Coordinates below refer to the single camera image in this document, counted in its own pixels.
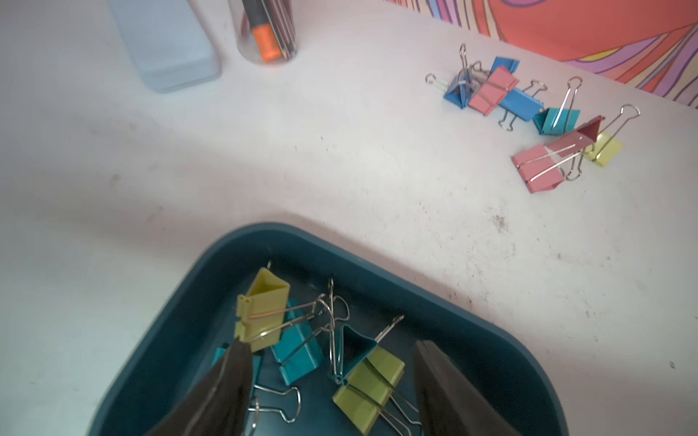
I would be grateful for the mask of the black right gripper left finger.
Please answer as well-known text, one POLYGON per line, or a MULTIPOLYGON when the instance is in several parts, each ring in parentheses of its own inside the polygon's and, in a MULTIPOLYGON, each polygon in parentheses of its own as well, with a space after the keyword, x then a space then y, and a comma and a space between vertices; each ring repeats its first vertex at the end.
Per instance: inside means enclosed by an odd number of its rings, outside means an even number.
POLYGON ((149 435, 241 435, 250 404, 253 356, 236 341, 149 435))

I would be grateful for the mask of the dark teal storage tray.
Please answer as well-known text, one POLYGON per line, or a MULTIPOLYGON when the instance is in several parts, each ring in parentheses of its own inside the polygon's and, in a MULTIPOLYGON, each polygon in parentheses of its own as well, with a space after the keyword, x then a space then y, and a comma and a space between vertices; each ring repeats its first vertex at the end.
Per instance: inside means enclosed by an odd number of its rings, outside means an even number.
POLYGON ((414 395, 414 344, 434 342, 497 412, 523 435, 565 435, 561 403, 541 365, 502 329, 299 228, 258 223, 227 234, 194 264, 103 399, 89 432, 143 435, 208 373, 234 340, 236 300, 263 267, 290 284, 293 303, 333 289, 349 325, 376 337, 405 365, 403 408, 414 395))

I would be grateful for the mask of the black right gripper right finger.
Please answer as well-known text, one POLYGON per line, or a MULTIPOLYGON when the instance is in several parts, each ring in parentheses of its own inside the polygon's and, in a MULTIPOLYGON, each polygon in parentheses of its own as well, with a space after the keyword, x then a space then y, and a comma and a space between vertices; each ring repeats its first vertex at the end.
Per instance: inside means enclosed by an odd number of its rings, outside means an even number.
POLYGON ((416 342, 413 362, 423 434, 518 434, 435 343, 416 342))

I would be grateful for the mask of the green yellow binder clip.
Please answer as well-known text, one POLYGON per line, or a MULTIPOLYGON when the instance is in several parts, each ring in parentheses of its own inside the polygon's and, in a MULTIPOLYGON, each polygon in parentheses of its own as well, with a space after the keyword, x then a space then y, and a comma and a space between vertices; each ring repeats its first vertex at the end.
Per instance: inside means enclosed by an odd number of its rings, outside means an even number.
POLYGON ((342 382, 332 400, 362 435, 383 421, 399 435, 419 435, 417 407, 398 390, 405 363, 378 347, 342 382))

